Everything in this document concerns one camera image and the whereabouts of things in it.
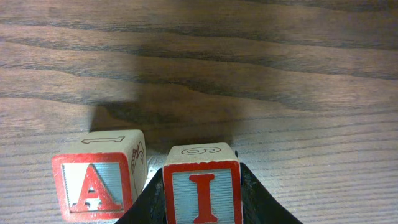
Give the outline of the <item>red I wooden block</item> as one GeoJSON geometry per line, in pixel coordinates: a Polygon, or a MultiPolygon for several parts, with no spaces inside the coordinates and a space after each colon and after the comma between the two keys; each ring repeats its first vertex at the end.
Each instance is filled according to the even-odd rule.
{"type": "Polygon", "coordinates": [[[243,223],[240,163],[225,142],[174,146],[162,172],[167,223],[243,223]]]}

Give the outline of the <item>red A wooden block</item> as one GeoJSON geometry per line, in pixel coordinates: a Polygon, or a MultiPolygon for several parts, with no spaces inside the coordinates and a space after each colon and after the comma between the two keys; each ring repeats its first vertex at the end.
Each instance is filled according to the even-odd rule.
{"type": "Polygon", "coordinates": [[[118,219],[132,207],[147,180],[144,133],[90,132],[53,156],[52,170],[65,221],[118,219]]]}

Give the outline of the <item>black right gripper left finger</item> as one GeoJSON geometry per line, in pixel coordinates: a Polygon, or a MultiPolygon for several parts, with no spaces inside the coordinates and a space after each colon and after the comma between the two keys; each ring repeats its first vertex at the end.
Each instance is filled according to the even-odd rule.
{"type": "Polygon", "coordinates": [[[115,224],[166,224],[162,174],[159,169],[133,206],[115,224]]]}

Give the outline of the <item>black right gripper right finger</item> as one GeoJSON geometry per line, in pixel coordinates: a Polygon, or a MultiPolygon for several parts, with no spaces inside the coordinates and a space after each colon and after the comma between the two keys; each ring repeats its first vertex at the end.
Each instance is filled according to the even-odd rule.
{"type": "Polygon", "coordinates": [[[250,168],[240,166],[243,224],[302,224],[263,186],[250,168]]]}

